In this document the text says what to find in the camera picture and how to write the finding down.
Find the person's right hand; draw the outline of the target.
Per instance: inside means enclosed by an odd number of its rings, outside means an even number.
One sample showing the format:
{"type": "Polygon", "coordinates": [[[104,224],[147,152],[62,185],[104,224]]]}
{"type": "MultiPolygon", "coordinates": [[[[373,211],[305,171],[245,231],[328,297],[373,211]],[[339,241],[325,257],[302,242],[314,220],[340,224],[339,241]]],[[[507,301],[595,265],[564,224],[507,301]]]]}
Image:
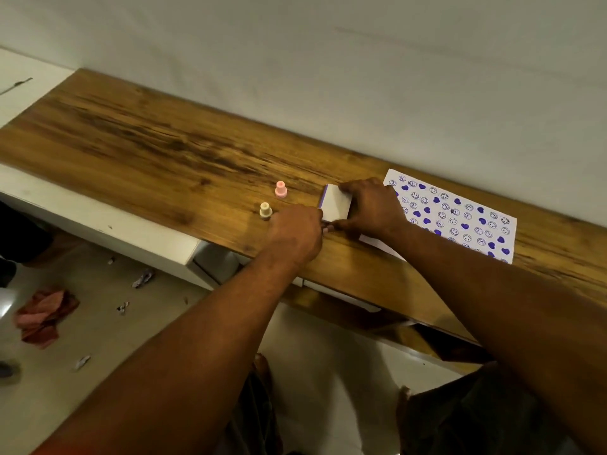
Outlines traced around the person's right hand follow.
{"type": "Polygon", "coordinates": [[[355,210],[348,219],[358,219],[360,234],[388,243],[408,226],[399,206],[396,191],[377,178],[354,180],[339,184],[341,191],[351,193],[355,210]]]}

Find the person's left hand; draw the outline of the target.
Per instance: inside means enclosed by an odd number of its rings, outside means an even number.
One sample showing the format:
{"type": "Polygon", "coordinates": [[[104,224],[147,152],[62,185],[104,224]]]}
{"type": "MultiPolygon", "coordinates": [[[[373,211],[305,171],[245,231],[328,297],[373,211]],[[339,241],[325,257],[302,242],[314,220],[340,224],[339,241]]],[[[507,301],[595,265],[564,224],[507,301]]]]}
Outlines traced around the person's left hand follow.
{"type": "Polygon", "coordinates": [[[322,245],[323,236],[306,236],[306,206],[297,204],[271,216],[262,253],[301,269],[318,256],[322,245]]]}

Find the white ink pad box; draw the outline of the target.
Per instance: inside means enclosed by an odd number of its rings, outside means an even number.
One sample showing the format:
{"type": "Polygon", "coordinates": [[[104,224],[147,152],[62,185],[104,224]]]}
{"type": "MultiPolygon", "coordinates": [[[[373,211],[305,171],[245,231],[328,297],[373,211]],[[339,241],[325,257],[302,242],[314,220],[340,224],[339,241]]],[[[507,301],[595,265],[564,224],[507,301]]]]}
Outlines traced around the white ink pad box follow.
{"type": "Polygon", "coordinates": [[[318,205],[322,211],[322,221],[330,223],[347,220],[351,204],[351,193],[341,191],[336,184],[325,185],[318,205]]]}

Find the person's left forearm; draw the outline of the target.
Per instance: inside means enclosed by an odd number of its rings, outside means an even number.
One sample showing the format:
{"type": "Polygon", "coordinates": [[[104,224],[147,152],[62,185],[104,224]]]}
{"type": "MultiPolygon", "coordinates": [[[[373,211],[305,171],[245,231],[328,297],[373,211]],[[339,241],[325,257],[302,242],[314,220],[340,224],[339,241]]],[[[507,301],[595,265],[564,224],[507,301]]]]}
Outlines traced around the person's left forearm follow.
{"type": "Polygon", "coordinates": [[[271,244],[150,338],[31,455],[201,455],[230,419],[282,294],[309,261],[271,244]]]}

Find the person's right forearm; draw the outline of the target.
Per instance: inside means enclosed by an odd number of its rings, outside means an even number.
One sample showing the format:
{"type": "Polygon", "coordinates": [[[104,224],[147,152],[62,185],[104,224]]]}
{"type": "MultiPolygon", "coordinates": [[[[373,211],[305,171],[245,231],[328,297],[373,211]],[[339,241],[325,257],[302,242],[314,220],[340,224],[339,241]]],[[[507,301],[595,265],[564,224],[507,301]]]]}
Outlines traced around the person's right forearm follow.
{"type": "Polygon", "coordinates": [[[607,307],[406,219],[378,237],[429,283],[576,442],[607,455],[607,307]]]}

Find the white paper with purple stamps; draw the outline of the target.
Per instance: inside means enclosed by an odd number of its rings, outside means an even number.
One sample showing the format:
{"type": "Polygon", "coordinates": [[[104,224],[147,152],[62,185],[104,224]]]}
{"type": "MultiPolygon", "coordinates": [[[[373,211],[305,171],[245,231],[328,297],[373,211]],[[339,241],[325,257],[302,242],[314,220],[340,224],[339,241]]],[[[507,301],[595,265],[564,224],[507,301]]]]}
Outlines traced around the white paper with purple stamps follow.
{"type": "Polygon", "coordinates": [[[408,222],[512,264],[517,231],[515,217],[392,168],[383,183],[396,191],[408,222]]]}

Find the person's dark shorts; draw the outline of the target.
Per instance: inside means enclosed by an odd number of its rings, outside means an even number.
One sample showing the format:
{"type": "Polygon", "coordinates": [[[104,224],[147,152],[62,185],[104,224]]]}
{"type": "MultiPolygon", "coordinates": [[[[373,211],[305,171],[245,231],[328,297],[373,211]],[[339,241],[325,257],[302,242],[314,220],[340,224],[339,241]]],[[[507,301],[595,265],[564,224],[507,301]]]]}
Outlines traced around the person's dark shorts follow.
{"type": "MultiPolygon", "coordinates": [[[[215,455],[283,455],[271,389],[258,353],[215,455]]],[[[586,455],[496,362],[426,392],[402,387],[396,421],[399,455],[586,455]]]]}

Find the red cloth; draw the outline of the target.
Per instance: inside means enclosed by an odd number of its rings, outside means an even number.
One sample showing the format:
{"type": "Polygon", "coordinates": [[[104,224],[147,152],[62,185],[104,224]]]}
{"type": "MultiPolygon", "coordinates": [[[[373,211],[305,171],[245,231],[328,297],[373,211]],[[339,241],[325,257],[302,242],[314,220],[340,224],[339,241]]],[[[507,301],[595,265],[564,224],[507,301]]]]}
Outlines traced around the red cloth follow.
{"type": "Polygon", "coordinates": [[[72,292],[49,288],[37,290],[13,315],[21,341],[45,349],[59,338],[58,324],[73,313],[80,300],[72,292]]]}

